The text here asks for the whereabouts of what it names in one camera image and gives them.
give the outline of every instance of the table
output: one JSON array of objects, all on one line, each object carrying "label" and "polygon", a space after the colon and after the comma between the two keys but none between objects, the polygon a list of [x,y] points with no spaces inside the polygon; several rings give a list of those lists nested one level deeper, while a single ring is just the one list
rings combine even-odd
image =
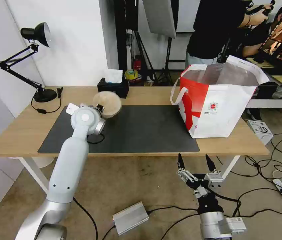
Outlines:
[{"label": "table", "polygon": [[[36,165],[33,157],[57,157],[58,154],[38,153],[38,149],[62,111],[70,102],[92,104],[93,96],[98,92],[96,87],[64,87],[61,108],[54,113],[40,114],[30,105],[9,125],[0,136],[0,157],[17,157],[42,189],[48,192],[48,180]],[[130,87],[123,105],[170,105],[171,87]],[[47,111],[56,109],[58,99],[48,103],[34,103]],[[184,156],[234,155],[230,164],[224,164],[222,170],[226,177],[240,155],[268,155],[268,149],[262,144],[248,125],[240,119],[228,138],[197,139],[199,152],[182,153]],[[89,156],[177,156],[172,153],[101,153]]]},{"label": "table", "polygon": [[[258,67],[274,67],[272,64],[264,61],[263,63],[258,63],[253,60],[253,58],[247,58],[247,60]],[[278,85],[282,86],[282,76],[272,76],[271,81],[276,82]],[[282,108],[282,99],[251,99],[247,105],[248,108]]]}]

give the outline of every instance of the desk lamp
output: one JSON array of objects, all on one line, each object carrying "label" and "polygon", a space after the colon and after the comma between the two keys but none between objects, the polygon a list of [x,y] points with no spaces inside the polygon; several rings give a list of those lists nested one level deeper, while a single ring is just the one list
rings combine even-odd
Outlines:
[{"label": "desk lamp", "polygon": [[[38,52],[39,45],[35,42],[35,40],[42,43],[46,47],[50,47],[51,37],[48,24],[46,22],[43,22],[37,25],[35,28],[22,28],[20,33],[24,39],[27,39],[29,43],[31,43],[31,45],[13,55],[12,57],[9,57],[8,59],[0,62],[0,68],[36,88],[37,92],[34,95],[34,100],[36,102],[49,102],[57,97],[57,93],[54,90],[45,89],[42,87],[42,84],[32,81],[11,69],[13,65]],[[28,55],[21,58],[15,58],[30,49],[32,50],[32,52]]]}]

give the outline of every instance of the fire extinguisher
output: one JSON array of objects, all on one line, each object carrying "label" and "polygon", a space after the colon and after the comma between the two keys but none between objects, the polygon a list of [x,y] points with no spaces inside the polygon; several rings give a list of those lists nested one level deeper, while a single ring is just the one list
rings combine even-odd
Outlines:
[{"label": "fire extinguisher", "polygon": [[141,56],[136,55],[133,63],[133,69],[140,70],[141,69]]}]

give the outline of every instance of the black desk mat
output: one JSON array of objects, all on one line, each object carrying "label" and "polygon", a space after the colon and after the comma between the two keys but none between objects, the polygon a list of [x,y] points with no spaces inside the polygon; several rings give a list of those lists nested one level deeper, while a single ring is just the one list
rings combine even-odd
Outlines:
[{"label": "black desk mat", "polygon": [[[72,136],[71,115],[64,107],[38,153],[59,153],[63,142]],[[89,144],[90,153],[198,152],[195,139],[188,133],[177,106],[122,106],[106,120],[105,139]],[[91,135],[97,142],[102,136]]]}]

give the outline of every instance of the wooden table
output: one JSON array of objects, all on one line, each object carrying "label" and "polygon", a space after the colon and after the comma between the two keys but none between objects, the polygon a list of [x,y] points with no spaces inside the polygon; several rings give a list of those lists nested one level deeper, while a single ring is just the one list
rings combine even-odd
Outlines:
[{"label": "wooden table", "polygon": [[[18,157],[30,174],[35,178],[45,192],[48,180],[42,174],[33,157],[56,157],[58,154],[38,153],[38,149],[62,111],[70,102],[92,104],[96,87],[64,87],[61,108],[54,113],[40,114],[30,105],[10,124],[0,136],[0,157]],[[171,87],[130,87],[127,99],[122,99],[123,105],[170,105]],[[56,109],[59,100],[48,103],[34,103],[36,108],[47,111]],[[228,138],[197,139],[199,152],[187,152],[182,155],[202,156],[232,155],[234,165],[240,155],[267,155],[269,151],[252,132],[248,125],[240,119]],[[101,153],[89,156],[177,156],[173,153]]]}]

